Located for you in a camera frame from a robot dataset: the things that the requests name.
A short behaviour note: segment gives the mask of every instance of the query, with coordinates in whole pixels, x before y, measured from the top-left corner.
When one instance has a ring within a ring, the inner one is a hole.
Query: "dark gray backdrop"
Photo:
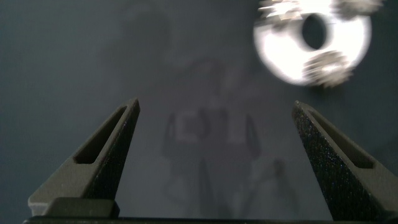
[[[290,110],[312,105],[398,174],[397,5],[372,17],[355,76],[323,91],[261,64],[255,0],[1,1],[0,223],[28,218],[28,196],[133,97],[121,216],[331,219]]]

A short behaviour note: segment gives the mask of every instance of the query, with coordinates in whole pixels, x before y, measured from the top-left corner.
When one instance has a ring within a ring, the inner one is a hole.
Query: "gear hole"
[[[321,17],[311,14],[304,20],[302,36],[309,47],[320,49],[325,44],[326,35],[326,25]]]

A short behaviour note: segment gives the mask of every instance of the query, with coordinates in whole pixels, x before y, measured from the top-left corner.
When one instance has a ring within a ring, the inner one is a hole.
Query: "blurry gear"
[[[348,81],[352,76],[348,68],[348,61],[342,53],[337,51],[322,53],[307,63],[305,76],[312,85],[334,87]]]
[[[336,0],[337,13],[345,19],[370,16],[383,6],[384,0]]]
[[[282,29],[292,20],[301,20],[298,0],[264,0],[260,2],[261,18],[276,29]]]
[[[264,15],[254,25],[254,44],[259,58],[273,75],[300,86],[336,86],[348,79],[368,51],[372,25],[369,16],[352,19],[339,16],[336,13],[339,1],[342,0],[268,0],[261,3]],[[289,24],[278,32],[269,24],[270,18],[281,15],[282,18],[299,18],[286,16],[294,12],[303,19],[288,20]],[[303,36],[304,23],[310,16],[315,16],[325,27],[325,41],[316,49]]]

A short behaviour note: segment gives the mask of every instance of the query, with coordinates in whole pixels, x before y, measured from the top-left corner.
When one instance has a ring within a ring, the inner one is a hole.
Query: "metal gear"
[[[260,2],[261,19],[276,29],[282,29],[292,20],[301,20],[299,0],[264,0]]]
[[[327,88],[348,81],[352,73],[346,57],[340,52],[330,51],[312,58],[307,63],[304,76],[311,81],[311,85]]]
[[[370,16],[383,6],[384,0],[336,0],[336,11],[345,19]]]

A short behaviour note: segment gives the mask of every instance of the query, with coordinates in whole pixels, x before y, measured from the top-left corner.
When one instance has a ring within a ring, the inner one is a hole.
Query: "silver gear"
[[[282,29],[292,20],[302,19],[299,0],[264,0],[260,2],[261,19]]]
[[[312,58],[307,63],[304,75],[311,81],[311,85],[327,88],[348,81],[352,73],[346,57],[340,52],[330,51]]]
[[[384,0],[336,0],[336,11],[345,19],[370,16],[383,7]]]

